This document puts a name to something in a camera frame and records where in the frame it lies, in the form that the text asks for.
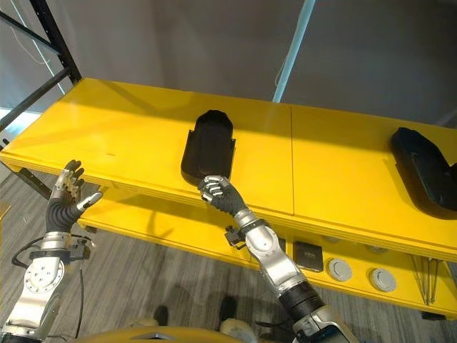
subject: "robotic hand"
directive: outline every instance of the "robotic hand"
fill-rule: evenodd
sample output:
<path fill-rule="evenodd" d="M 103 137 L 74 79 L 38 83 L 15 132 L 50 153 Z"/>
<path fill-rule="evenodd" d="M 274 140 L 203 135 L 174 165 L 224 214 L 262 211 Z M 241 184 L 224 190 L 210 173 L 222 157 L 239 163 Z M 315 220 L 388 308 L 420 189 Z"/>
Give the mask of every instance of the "robotic hand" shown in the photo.
<path fill-rule="evenodd" d="M 264 279 L 295 323 L 294 342 L 358 342 L 341 318 L 323 303 L 295 262 L 282 251 L 269 224 L 255 216 L 228 179 L 207 176 L 199 184 L 199 190 L 204 201 L 234 217 L 239 226 L 237 237 L 246 241 Z"/>
<path fill-rule="evenodd" d="M 89 258 L 87 240 L 72 244 L 71 227 L 86 209 L 100 200 L 96 192 L 81 200 L 81 162 L 70 161 L 60 174 L 46 209 L 46 235 L 41 249 L 30 254 L 32 263 L 24 288 L 0 334 L 0 342 L 42 342 L 59 312 L 60 298 L 82 262 Z"/>

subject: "black metal bar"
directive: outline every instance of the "black metal bar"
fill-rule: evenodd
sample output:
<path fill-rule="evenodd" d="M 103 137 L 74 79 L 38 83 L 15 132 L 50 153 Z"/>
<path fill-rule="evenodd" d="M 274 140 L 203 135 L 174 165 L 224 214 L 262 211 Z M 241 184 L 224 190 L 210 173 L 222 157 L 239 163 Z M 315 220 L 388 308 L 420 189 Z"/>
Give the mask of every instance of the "black metal bar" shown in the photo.
<path fill-rule="evenodd" d="M 0 11 L 0 19 L 3 20 L 5 23 L 7 23 L 9 26 L 18 29 L 21 31 L 23 34 L 26 34 L 30 38 L 34 39 L 35 41 L 43 44 L 46 48 L 54 52 L 55 54 L 60 54 L 59 50 L 57 50 L 55 47 L 52 46 L 51 43 L 49 43 L 47 40 L 45 40 L 43 37 L 39 36 L 32 30 L 30 30 L 28 27 L 25 27 L 18 21 L 14 20 L 4 12 Z"/>
<path fill-rule="evenodd" d="M 21 103 L 14 107 L 6 116 L 0 119 L 0 132 L 12 123 L 22 112 L 28 109 L 36 100 L 40 99 L 45 93 L 58 84 L 65 76 L 69 75 L 69 68 L 62 69 L 51 79 L 42 84 L 36 91 L 26 97 Z"/>
<path fill-rule="evenodd" d="M 8 144 L 9 141 L 4 139 L 4 143 Z M 0 151 L 3 150 L 3 146 L 0 144 Z M 5 163 L 1 162 L 6 168 L 11 170 Z M 51 197 L 51 190 L 45 185 L 41 180 L 33 175 L 28 169 L 21 168 L 19 172 L 12 171 L 11 172 L 17 175 L 22 181 L 28 184 L 34 191 L 38 192 L 43 198 L 49 200 Z"/>
<path fill-rule="evenodd" d="M 64 38 L 57 27 L 56 21 L 54 20 L 51 10 L 46 3 L 46 0 L 30 0 L 32 7 L 36 15 L 38 16 L 44 31 L 48 35 L 49 41 L 55 46 L 61 53 L 59 54 L 60 62 L 64 68 L 70 68 L 70 80 L 73 84 L 81 80 L 81 74 L 79 73 L 78 67 L 74 63 L 73 57 L 70 54 L 69 48 L 66 46 Z"/>

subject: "gray carpet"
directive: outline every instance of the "gray carpet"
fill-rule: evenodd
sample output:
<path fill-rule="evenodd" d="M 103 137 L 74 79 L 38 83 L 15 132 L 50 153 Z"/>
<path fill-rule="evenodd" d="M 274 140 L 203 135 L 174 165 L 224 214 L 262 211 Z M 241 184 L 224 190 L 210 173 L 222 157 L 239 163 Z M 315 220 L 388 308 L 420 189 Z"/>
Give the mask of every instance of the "gray carpet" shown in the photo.
<path fill-rule="evenodd" d="M 36 174 L 48 185 L 55 181 L 53 176 Z M 11 265 L 11 256 L 44 233 L 46 201 L 14 175 L 0 185 L 0 199 L 12 206 L 2 223 L 0 322 L 4 323 L 20 294 L 24 275 L 22 268 Z M 237 318 L 252 324 L 259 334 L 270 329 L 260 328 L 254 321 L 278 322 L 286 317 L 258 272 L 100 230 L 91 236 L 98 247 L 84 266 L 81 336 L 151 317 L 160 304 L 169 308 L 170 325 L 215 329 L 226 294 L 238 300 Z M 318 292 L 361 342 L 457 342 L 457 322 L 425 321 L 412 309 L 327 289 Z M 52 333 L 73 335 L 78 313 L 79 281 L 75 278 Z M 275 334 L 282 340 L 288 336 L 280 331 Z"/>

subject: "gray wall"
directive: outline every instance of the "gray wall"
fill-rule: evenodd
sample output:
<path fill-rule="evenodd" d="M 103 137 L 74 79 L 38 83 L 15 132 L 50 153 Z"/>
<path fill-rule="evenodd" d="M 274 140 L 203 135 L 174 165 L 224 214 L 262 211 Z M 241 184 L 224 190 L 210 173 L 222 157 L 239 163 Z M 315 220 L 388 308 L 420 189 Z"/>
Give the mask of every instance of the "gray wall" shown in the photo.
<path fill-rule="evenodd" d="M 28 2 L 16 2 L 41 31 Z M 302 1 L 48 3 L 83 76 L 269 100 Z M 13 106 L 49 73 L 0 25 L 0 105 Z M 456 61 L 456 7 L 318 0 L 283 100 L 433 123 L 457 108 Z"/>

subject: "black glove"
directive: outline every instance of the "black glove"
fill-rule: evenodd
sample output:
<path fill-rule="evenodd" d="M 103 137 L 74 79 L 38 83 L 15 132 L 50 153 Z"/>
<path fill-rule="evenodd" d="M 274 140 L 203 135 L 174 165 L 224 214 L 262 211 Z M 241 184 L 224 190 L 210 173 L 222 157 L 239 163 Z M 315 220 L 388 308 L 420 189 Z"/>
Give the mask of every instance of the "black glove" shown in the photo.
<path fill-rule="evenodd" d="M 248 208 L 241 195 L 225 177 L 219 175 L 205 177 L 199 184 L 199 191 L 205 202 L 232 216 Z"/>
<path fill-rule="evenodd" d="M 70 232 L 83 212 L 103 195 L 96 192 L 80 201 L 84 183 L 79 178 L 84 173 L 84 168 L 79 169 L 80 166 L 81 162 L 73 159 L 59 175 L 46 209 L 46 232 Z"/>

